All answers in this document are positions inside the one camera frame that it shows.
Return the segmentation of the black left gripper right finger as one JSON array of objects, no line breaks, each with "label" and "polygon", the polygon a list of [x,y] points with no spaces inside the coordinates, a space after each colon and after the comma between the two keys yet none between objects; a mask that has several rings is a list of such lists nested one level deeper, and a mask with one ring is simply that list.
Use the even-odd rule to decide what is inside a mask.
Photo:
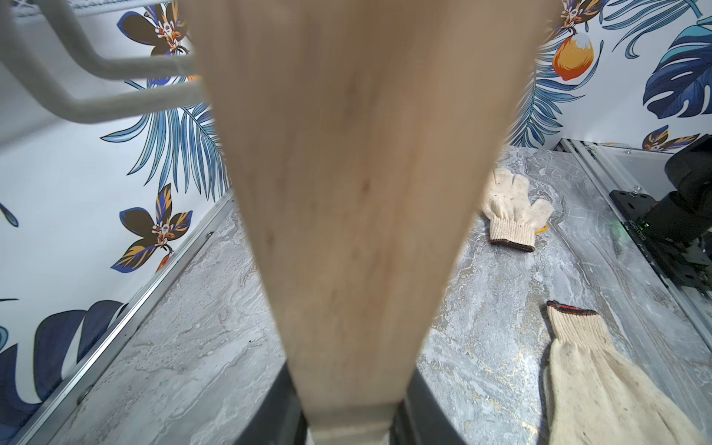
[{"label": "black left gripper right finger", "polygon": [[465,445],[441,411],[426,380],[415,369],[406,396],[389,430],[389,443],[396,445]]}]

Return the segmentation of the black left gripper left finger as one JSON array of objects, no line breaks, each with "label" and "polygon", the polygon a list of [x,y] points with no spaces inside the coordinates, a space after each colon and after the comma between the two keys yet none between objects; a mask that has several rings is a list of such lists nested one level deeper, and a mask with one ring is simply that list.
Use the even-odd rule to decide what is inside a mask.
[{"label": "black left gripper left finger", "polygon": [[234,444],[304,445],[307,435],[307,420],[285,363],[260,408]]}]

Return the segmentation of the wooden drying rack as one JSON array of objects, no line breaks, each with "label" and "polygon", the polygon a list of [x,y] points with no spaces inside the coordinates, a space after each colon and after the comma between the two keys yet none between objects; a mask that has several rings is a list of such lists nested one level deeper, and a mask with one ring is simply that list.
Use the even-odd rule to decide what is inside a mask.
[{"label": "wooden drying rack", "polygon": [[185,1],[313,439],[405,397],[556,1]]}]

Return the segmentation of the grey multi-clip hanger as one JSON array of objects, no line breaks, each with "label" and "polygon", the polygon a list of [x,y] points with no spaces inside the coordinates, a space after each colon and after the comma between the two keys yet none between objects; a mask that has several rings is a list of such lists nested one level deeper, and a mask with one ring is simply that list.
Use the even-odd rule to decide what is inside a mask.
[{"label": "grey multi-clip hanger", "polygon": [[132,2],[1,4],[1,133],[94,124],[207,99],[186,55],[154,56],[115,22]]}]

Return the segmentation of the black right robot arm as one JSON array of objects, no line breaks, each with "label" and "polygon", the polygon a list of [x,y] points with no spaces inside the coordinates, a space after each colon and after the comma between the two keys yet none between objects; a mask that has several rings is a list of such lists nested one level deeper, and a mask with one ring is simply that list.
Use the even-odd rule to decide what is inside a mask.
[{"label": "black right robot arm", "polygon": [[711,228],[711,136],[704,135],[665,164],[673,190],[661,200],[613,190],[609,197],[643,253],[674,284],[711,289],[710,251],[699,240]]}]

